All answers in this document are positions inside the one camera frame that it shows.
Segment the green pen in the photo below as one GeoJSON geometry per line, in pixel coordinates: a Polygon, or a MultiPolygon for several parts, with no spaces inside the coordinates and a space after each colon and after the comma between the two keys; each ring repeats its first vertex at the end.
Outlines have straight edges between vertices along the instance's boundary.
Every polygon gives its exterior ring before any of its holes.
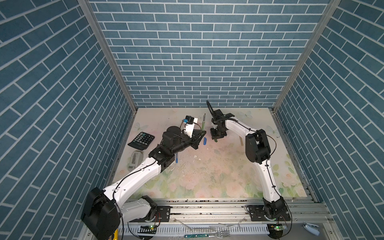
{"type": "Polygon", "coordinates": [[[206,120],[206,113],[204,113],[204,116],[203,116],[203,121],[202,121],[202,125],[201,125],[202,131],[205,131],[205,120],[206,120]]]}

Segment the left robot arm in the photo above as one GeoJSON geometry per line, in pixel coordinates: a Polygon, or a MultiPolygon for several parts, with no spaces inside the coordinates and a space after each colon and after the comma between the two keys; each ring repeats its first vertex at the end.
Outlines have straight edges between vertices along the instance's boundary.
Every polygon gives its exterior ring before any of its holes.
{"type": "Polygon", "coordinates": [[[162,173],[176,158],[176,154],[188,147],[198,149],[206,135],[205,130],[181,130],[171,126],[149,156],[134,170],[110,186],[93,188],[83,204],[81,220],[98,240],[107,240],[124,222],[136,219],[152,220],[157,204],[143,196],[123,210],[124,203],[152,178],[162,173]]]}

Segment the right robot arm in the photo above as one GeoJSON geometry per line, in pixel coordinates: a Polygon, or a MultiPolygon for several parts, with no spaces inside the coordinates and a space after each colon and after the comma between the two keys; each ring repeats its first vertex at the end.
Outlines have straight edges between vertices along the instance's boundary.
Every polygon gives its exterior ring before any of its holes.
{"type": "Polygon", "coordinates": [[[266,132],[245,125],[231,113],[223,114],[221,110],[214,110],[211,105],[208,105],[208,108],[212,115],[212,123],[215,125],[211,128],[213,140],[226,137],[228,130],[245,138],[246,157],[256,166],[262,182],[264,215],[270,221],[278,219],[288,208],[272,174],[270,164],[272,151],[266,132]]]}

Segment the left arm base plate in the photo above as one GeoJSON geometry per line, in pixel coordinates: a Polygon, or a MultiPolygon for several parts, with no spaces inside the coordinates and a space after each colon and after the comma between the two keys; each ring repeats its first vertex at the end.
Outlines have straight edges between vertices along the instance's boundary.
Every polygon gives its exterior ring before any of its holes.
{"type": "Polygon", "coordinates": [[[170,221],[171,206],[157,206],[156,210],[150,210],[150,212],[141,219],[132,220],[137,223],[151,223],[156,221],[157,223],[167,223],[170,221]]]}

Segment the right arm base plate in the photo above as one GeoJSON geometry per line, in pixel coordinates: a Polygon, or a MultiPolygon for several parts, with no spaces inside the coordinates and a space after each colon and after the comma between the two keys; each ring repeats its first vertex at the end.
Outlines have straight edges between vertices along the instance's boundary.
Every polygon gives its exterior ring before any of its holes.
{"type": "Polygon", "coordinates": [[[291,214],[287,207],[273,209],[272,207],[263,205],[247,205],[245,210],[251,218],[252,222],[262,221],[290,221],[292,219],[291,214]]]}

